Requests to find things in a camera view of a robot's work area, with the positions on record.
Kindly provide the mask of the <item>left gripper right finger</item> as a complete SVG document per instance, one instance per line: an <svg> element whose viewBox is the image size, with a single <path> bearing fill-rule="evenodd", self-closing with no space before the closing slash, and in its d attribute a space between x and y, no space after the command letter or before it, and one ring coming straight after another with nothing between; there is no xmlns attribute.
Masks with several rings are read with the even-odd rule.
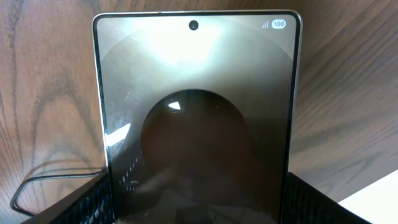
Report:
<svg viewBox="0 0 398 224"><path fill-rule="evenodd" d="M369 224L293 173L287 174L282 224Z"/></svg>

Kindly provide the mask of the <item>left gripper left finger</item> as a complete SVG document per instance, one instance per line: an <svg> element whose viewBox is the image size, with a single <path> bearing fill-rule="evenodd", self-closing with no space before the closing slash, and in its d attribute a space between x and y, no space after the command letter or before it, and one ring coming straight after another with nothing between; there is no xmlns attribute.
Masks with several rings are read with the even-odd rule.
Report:
<svg viewBox="0 0 398 224"><path fill-rule="evenodd" d="M108 172L103 169L92 174L76 177L91 177L87 183L53 204L33 215L25 224L112 224L115 222L113 196Z"/></svg>

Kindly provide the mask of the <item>Galaxy S25 Ultra smartphone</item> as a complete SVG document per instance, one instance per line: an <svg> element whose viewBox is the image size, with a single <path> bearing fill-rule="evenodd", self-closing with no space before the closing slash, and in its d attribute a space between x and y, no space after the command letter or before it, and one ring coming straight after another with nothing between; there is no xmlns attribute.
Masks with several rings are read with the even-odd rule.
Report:
<svg viewBox="0 0 398 224"><path fill-rule="evenodd" d="M280 223L302 20L292 10L92 22L119 223Z"/></svg>

